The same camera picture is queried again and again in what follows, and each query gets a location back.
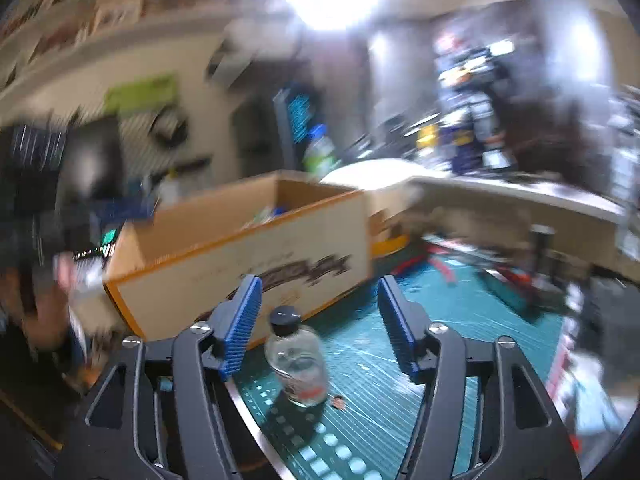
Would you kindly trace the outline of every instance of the person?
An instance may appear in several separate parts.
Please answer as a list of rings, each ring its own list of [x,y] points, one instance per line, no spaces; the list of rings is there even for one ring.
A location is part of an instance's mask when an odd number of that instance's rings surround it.
[[[88,357],[86,337],[69,308],[76,282],[75,269],[70,253],[59,254],[54,259],[53,279],[34,290],[36,310],[33,313],[26,313],[22,307],[18,270],[5,269],[0,273],[0,306],[6,325],[21,330],[33,360],[41,354],[50,354],[65,378],[71,378],[82,368]]]

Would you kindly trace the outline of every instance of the plastic bottle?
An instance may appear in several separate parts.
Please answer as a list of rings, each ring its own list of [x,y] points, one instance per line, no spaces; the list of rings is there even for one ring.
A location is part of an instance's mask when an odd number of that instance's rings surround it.
[[[320,404],[326,399],[329,379],[318,334],[300,324],[300,315],[292,306],[274,309],[269,321],[273,334],[264,352],[284,393],[304,408]]]
[[[165,205],[174,205],[180,202],[180,181],[174,171],[170,171],[158,185],[158,197]]]
[[[302,161],[309,173],[322,178],[337,167],[335,146],[327,137],[324,124],[314,126],[308,135],[311,142],[306,147]]]

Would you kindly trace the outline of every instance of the cutting mat grid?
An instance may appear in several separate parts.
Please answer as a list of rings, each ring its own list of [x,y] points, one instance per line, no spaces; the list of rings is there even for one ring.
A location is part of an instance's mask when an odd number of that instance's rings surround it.
[[[552,363],[561,317],[529,324],[488,293],[473,267],[449,264],[458,278],[447,285],[433,267],[398,279],[406,298],[422,304],[432,320],[461,335],[516,339],[538,375]],[[236,383],[256,423],[298,480],[394,479],[404,457],[424,391],[400,373],[376,303],[376,283],[359,287],[306,322],[324,343],[330,393],[346,410],[327,404],[298,408],[280,391],[260,346],[248,352]],[[476,420],[477,380],[466,381],[462,434],[454,473],[467,470]]]

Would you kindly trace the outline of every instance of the metal screw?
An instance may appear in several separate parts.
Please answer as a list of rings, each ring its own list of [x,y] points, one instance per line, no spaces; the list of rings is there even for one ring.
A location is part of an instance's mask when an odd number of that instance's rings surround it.
[[[134,348],[140,343],[142,343],[142,339],[137,335],[129,335],[122,340],[122,346],[124,346],[124,348]]]
[[[516,346],[516,342],[511,339],[508,335],[501,335],[498,338],[498,345],[500,345],[503,348],[513,348],[514,346]]]
[[[209,324],[204,322],[204,321],[199,321],[199,322],[194,323],[194,324],[191,325],[191,331],[194,334],[204,334],[205,332],[208,332],[209,330],[211,330]]]
[[[449,327],[444,323],[436,322],[429,325],[429,332],[434,334],[444,334],[447,330],[449,330]]]

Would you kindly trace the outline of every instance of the yellow object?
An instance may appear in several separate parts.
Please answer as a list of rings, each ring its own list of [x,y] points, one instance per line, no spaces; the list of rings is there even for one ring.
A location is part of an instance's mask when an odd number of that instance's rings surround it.
[[[438,145],[438,127],[436,124],[429,124],[420,128],[415,144],[420,150],[423,148],[435,148]]]
[[[62,444],[60,444],[57,440],[49,435],[45,430],[43,430],[29,415],[24,413],[18,406],[16,406],[12,400],[7,397],[7,395],[0,390],[0,401],[4,402],[4,404],[15,413],[15,415],[20,418],[21,421],[27,427],[33,431],[33,433],[47,446],[55,449],[56,451],[62,450]]]
[[[449,70],[445,70],[438,78],[442,81],[442,85],[445,88],[452,88],[459,85],[462,82],[468,81],[470,78],[470,72],[464,67],[455,66]]]
[[[462,130],[462,131],[456,132],[456,138],[454,139],[453,143],[456,146],[464,146],[465,144],[469,144],[473,140],[474,140],[474,134],[472,132],[468,130]]]
[[[157,110],[178,101],[178,77],[162,74],[109,88],[104,96],[106,113],[126,114],[139,110]]]
[[[397,253],[400,249],[404,249],[409,244],[407,235],[400,235],[389,240],[375,242],[371,247],[371,254],[374,258],[382,258],[390,254]]]

